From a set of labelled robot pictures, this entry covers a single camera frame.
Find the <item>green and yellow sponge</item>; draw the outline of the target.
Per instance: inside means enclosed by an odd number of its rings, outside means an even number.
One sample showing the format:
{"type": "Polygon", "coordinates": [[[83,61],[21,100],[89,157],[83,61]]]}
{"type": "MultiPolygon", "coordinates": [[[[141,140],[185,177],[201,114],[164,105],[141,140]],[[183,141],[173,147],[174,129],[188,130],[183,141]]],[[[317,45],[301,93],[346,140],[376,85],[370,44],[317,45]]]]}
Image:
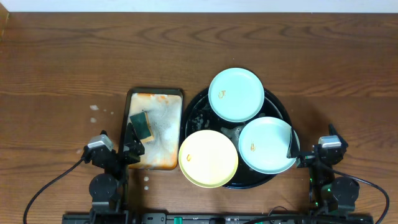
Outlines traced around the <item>green and yellow sponge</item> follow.
{"type": "Polygon", "coordinates": [[[155,139],[154,134],[152,132],[148,114],[145,111],[141,113],[134,114],[129,117],[132,123],[132,126],[136,132],[138,139],[142,142],[150,142],[155,139]]]}

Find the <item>mint plate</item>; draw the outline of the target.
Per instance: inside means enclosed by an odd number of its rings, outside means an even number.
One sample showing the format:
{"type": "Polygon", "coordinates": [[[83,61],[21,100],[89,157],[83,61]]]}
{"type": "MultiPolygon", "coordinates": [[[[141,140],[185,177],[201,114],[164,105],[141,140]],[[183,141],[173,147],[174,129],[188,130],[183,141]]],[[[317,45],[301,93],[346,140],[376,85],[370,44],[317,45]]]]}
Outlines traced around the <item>mint plate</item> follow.
{"type": "Polygon", "coordinates": [[[240,123],[253,118],[264,103],[260,79],[244,68],[228,68],[217,74],[208,89],[211,109],[223,120],[240,123]]]}
{"type": "Polygon", "coordinates": [[[256,118],[239,135],[238,148],[243,161],[262,174],[279,174],[291,168],[294,158],[287,153],[292,127],[274,117],[256,118]]]}

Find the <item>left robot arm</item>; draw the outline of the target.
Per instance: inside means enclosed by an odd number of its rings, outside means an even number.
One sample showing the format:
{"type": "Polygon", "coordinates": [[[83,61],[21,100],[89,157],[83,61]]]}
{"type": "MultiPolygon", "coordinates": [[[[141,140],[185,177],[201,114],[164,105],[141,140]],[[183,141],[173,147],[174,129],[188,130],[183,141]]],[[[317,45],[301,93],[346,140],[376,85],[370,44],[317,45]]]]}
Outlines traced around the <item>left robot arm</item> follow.
{"type": "Polygon", "coordinates": [[[84,147],[82,158],[104,169],[90,182],[92,209],[96,213],[117,213],[125,206],[128,174],[131,164],[141,161],[145,149],[134,127],[128,123],[124,132],[122,149],[116,151],[106,131],[90,139],[84,147]]]}

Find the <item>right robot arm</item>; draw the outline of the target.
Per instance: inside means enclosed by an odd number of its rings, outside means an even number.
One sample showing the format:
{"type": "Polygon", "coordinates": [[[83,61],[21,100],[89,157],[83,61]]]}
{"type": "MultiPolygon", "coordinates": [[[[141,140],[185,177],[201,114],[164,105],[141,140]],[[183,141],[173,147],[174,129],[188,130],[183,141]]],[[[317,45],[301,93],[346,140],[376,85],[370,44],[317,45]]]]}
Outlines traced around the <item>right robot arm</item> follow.
{"type": "Polygon", "coordinates": [[[356,180],[340,175],[335,177],[332,166],[343,160],[348,143],[332,124],[329,135],[320,137],[311,151],[301,151],[295,131],[290,131],[289,159],[294,158],[298,168],[307,168],[310,174],[310,201],[315,204],[312,215],[347,216],[355,210],[359,196],[356,180]]]}

